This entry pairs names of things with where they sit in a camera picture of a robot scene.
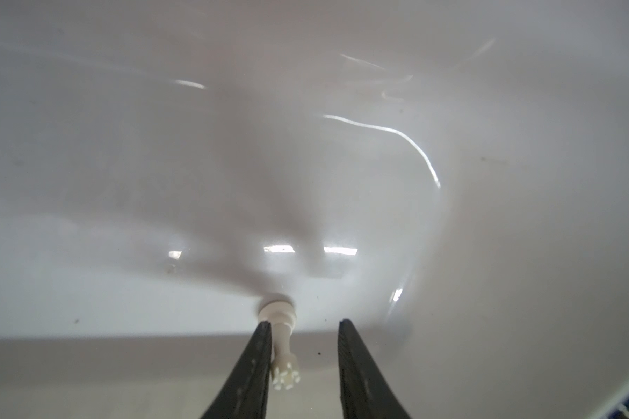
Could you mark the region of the white chess rook piece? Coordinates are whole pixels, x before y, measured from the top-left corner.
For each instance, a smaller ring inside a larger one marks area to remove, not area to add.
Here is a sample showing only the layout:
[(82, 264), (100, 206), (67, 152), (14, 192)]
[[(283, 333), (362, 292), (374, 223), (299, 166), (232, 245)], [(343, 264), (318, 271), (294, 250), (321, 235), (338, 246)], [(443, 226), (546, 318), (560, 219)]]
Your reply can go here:
[(293, 389), (301, 381), (299, 361), (291, 349), (295, 308), (287, 301), (274, 301), (260, 310), (259, 320), (269, 322), (272, 328), (271, 385), (278, 391)]

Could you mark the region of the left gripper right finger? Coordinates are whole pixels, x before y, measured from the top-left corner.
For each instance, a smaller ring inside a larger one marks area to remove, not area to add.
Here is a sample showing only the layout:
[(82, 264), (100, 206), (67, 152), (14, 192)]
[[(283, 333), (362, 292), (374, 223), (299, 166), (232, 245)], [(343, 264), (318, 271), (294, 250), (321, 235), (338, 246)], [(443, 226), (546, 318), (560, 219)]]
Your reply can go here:
[(410, 418), (349, 319), (339, 324), (337, 356), (345, 419)]

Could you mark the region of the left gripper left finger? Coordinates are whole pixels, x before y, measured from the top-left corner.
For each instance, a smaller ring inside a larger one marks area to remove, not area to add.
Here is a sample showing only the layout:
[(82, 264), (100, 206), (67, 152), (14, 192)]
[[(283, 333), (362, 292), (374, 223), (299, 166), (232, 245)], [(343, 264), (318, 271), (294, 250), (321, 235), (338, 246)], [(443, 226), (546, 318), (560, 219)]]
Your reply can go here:
[(267, 413), (272, 352), (272, 328), (268, 321), (262, 321), (201, 419), (264, 419)]

